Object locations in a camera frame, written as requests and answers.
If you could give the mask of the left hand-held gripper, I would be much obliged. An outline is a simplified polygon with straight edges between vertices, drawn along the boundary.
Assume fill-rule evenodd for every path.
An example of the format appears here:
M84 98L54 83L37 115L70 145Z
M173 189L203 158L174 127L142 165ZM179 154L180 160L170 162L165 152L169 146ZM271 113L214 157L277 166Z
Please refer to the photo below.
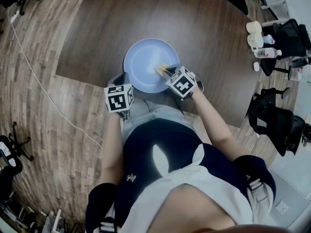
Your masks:
M129 74L122 72L108 81L104 88L105 103L110 113L117 113L123 120L130 117L130 107L134 102L133 88Z

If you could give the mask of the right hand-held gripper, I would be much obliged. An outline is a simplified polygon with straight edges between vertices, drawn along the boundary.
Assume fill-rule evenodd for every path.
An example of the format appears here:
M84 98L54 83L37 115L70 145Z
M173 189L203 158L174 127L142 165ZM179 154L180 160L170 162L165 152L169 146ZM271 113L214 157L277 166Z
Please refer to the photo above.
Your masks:
M161 73L161 76L166 79L165 84L177 94L181 100L186 100L192 97L194 88L198 88L201 92L204 91L202 81L185 66L176 65L169 66L167 70Z

